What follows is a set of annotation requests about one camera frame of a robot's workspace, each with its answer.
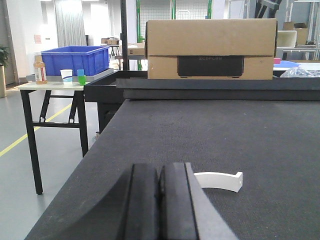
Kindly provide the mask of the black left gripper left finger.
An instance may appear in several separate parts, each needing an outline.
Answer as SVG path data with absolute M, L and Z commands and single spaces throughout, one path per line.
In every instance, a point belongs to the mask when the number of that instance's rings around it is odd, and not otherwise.
M 151 164 L 133 164 L 94 207 L 57 238 L 157 240 L 158 198 L 157 170 Z

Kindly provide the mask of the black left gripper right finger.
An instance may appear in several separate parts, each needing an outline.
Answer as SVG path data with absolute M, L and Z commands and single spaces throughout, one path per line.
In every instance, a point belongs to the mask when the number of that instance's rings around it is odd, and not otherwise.
M 190 163 L 166 164 L 160 173 L 162 240 L 236 240 L 213 206 Z

